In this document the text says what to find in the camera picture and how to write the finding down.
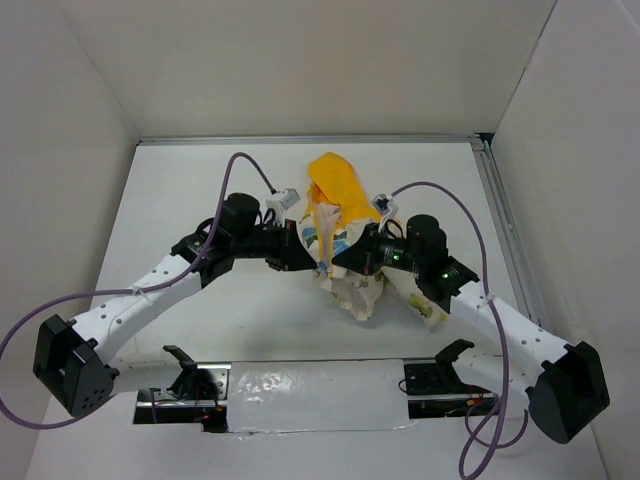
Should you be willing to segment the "yellow and cream baby jacket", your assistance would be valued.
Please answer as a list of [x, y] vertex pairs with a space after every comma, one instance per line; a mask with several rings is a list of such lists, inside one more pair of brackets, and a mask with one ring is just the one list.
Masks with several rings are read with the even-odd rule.
[[375, 274], [362, 275], [331, 264], [334, 256], [355, 244], [366, 225], [382, 219], [369, 203], [353, 166], [327, 152], [308, 165], [307, 174], [307, 207], [298, 222], [298, 232], [317, 263], [314, 284], [331, 293], [358, 321], [369, 320], [377, 301], [389, 290], [428, 330], [438, 329], [448, 314], [427, 299], [412, 274], [384, 267]]

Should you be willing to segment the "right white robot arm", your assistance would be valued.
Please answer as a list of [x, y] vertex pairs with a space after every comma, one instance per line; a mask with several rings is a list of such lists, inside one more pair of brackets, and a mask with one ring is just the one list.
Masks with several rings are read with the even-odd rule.
[[450, 255], [434, 217], [411, 217], [403, 238], [370, 223], [332, 263], [362, 275], [383, 267], [414, 274], [427, 299], [505, 349], [528, 381], [523, 393], [531, 419], [551, 440], [569, 443], [609, 406], [596, 349], [584, 341], [570, 344], [493, 296], [482, 277]]

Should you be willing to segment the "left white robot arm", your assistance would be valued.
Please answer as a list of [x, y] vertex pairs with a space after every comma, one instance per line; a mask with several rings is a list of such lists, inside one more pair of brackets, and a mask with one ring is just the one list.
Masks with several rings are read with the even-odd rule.
[[295, 221], [285, 213], [298, 203], [293, 189], [265, 202], [244, 193], [223, 201], [220, 214], [183, 237], [149, 273], [124, 293], [109, 294], [98, 307], [71, 320], [53, 315], [39, 328], [33, 371], [74, 418], [104, 405], [124, 381], [125, 370], [111, 365], [118, 351], [165, 311], [199, 293], [228, 273], [238, 259], [262, 259], [277, 271], [316, 267], [302, 245]]

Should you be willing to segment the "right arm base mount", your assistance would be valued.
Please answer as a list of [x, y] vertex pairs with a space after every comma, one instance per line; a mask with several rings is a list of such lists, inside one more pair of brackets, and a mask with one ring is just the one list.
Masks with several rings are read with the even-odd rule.
[[474, 347], [467, 340], [456, 340], [434, 358], [404, 362], [404, 377], [398, 388], [407, 397], [408, 416], [412, 420], [464, 417], [488, 413], [496, 397], [488, 390], [465, 383], [454, 371], [453, 362]]

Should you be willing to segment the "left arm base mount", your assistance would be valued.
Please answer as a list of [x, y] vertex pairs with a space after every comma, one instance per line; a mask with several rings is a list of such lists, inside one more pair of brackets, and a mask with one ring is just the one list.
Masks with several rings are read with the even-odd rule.
[[176, 345], [165, 345], [180, 367], [168, 387], [138, 391], [134, 425], [197, 424], [208, 433], [228, 431], [230, 363], [197, 363]]

